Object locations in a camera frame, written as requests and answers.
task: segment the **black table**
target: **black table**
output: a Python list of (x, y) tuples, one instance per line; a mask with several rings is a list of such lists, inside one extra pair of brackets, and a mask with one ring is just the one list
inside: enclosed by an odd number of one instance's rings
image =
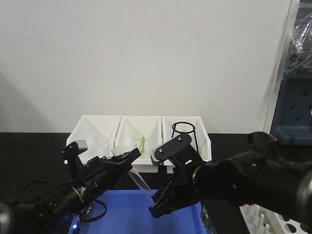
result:
[[(25, 185), (33, 180), (51, 183), (34, 184), (27, 188), (22, 200), (27, 202), (37, 196), (48, 196), (53, 189), (70, 180), (61, 152), (69, 133), (0, 133), (0, 201), (6, 197), (21, 198)], [(212, 155), (222, 160), (248, 150), (245, 134), (209, 134), (212, 141)], [(305, 161), (311, 147), (280, 147), (287, 158), (296, 154), (298, 161)], [(166, 182), (165, 168), (157, 174), (141, 174), (152, 189), (158, 189)], [(115, 189), (136, 189), (127, 175)], [(248, 234), (238, 207), (226, 201), (207, 202), (210, 217), (218, 234)], [(66, 228), (57, 228), (56, 234), (66, 234)]]

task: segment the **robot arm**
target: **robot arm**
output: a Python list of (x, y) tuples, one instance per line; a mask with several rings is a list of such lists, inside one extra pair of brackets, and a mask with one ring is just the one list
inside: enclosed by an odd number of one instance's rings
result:
[(83, 165), (78, 155), (86, 150), (84, 140), (74, 141), (64, 148), (62, 155), (68, 162), (72, 180), (56, 189), (48, 199), (34, 204), (0, 203), (0, 233), (43, 233), (67, 215), (82, 215), (92, 201), (103, 205), (104, 212), (82, 221), (87, 223), (103, 217), (106, 205), (97, 197), (114, 188), (141, 154), (134, 149), (126, 155), (111, 158), (96, 156)]
[[(187, 145), (182, 150), (182, 142)], [(187, 134), (155, 149), (154, 164), (170, 160), (176, 167), (150, 207), (154, 217), (205, 199), (225, 199), (236, 206), (258, 204), (291, 219), (312, 222), (312, 169), (279, 157), (275, 141), (263, 132), (249, 135), (252, 149), (227, 160), (204, 162), (189, 145)]]

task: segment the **blue surface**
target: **blue surface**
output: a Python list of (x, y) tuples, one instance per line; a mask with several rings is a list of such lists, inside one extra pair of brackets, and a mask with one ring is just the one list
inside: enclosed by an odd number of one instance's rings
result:
[[(112, 190), (99, 197), (107, 204), (107, 214), (81, 227), (80, 234), (206, 234), (200, 220), (200, 203), (153, 218), (149, 202), (140, 190)], [(91, 216), (102, 213), (95, 204)]]

